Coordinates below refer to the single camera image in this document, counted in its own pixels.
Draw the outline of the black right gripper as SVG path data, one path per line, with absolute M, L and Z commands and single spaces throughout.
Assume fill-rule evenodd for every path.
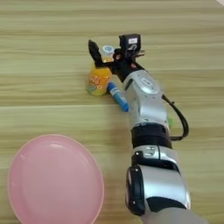
M 117 48 L 113 54 L 113 60 L 103 63 L 99 47 L 91 39 L 88 41 L 88 51 L 97 67 L 101 65 L 107 67 L 121 82 L 124 82 L 132 72 L 144 70 L 144 68 L 137 63 L 137 58 L 145 55 L 143 50 L 140 52 L 131 52 L 130 55 L 124 55 L 122 49 Z

